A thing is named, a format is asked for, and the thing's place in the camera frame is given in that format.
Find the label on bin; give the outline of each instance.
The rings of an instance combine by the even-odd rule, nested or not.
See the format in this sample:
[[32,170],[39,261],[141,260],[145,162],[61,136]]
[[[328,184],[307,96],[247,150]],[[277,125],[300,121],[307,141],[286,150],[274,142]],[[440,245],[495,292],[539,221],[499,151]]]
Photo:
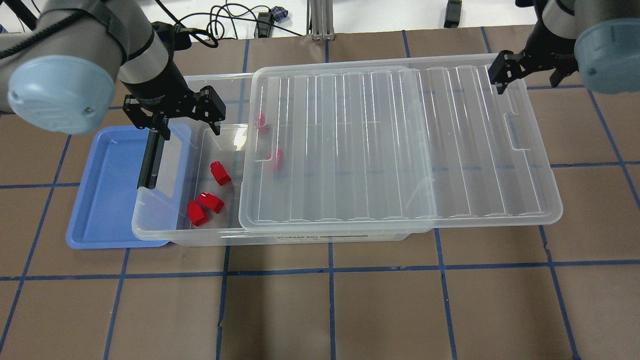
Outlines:
[[390,240],[392,235],[347,235],[347,236],[276,236],[280,242],[300,242],[300,241],[321,241],[321,242],[340,242],[340,241],[385,241]]

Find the blue tray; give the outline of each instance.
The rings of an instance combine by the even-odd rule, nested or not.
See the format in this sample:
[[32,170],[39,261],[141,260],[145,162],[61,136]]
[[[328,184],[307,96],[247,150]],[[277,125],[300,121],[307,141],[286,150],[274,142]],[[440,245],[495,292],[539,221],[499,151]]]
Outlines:
[[131,230],[147,135],[134,126],[106,127],[95,135],[67,229],[70,247],[158,247],[169,242],[139,240]]

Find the red block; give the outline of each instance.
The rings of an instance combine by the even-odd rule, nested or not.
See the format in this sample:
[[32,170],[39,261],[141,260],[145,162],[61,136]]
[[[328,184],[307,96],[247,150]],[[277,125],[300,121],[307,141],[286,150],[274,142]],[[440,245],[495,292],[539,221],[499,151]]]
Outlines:
[[225,206],[224,201],[211,193],[201,193],[200,196],[198,196],[198,201],[202,206],[213,210],[216,214],[220,214],[220,210]]
[[258,113],[258,117],[255,119],[255,127],[258,128],[258,132],[265,133],[271,129],[271,125],[267,124],[267,119],[263,113]]
[[275,163],[275,170],[276,172],[280,171],[280,168],[282,167],[282,156],[284,156],[284,152],[281,149],[276,150],[276,163]]
[[220,186],[231,181],[231,177],[225,170],[225,167],[222,166],[222,163],[220,163],[220,161],[214,161],[211,163],[211,173],[213,174],[213,177],[216,178],[216,181]]
[[209,221],[207,214],[204,213],[204,209],[196,200],[191,200],[189,204],[187,204],[187,214],[189,215],[191,223],[195,226],[200,226]]

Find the transparent lid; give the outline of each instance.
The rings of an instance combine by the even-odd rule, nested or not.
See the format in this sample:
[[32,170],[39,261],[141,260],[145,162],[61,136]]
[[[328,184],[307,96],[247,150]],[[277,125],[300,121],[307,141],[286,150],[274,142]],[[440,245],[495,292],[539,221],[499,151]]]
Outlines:
[[492,55],[260,69],[239,221],[249,231],[407,233],[562,213],[526,86]]

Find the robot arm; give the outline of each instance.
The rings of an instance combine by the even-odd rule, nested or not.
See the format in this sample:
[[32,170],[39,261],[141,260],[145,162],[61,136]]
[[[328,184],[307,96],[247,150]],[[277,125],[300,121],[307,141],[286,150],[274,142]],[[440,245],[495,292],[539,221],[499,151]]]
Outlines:
[[516,79],[554,69],[551,86],[580,71],[596,92],[640,90],[640,1],[516,0],[538,16],[518,54],[503,50],[489,69],[499,94]]
[[123,109],[140,129],[169,140],[168,119],[191,117],[219,134],[224,103],[211,86],[191,91],[173,62],[193,32],[151,25],[135,0],[49,1],[33,35],[0,37],[0,111],[50,131],[90,133],[118,78],[132,93]]

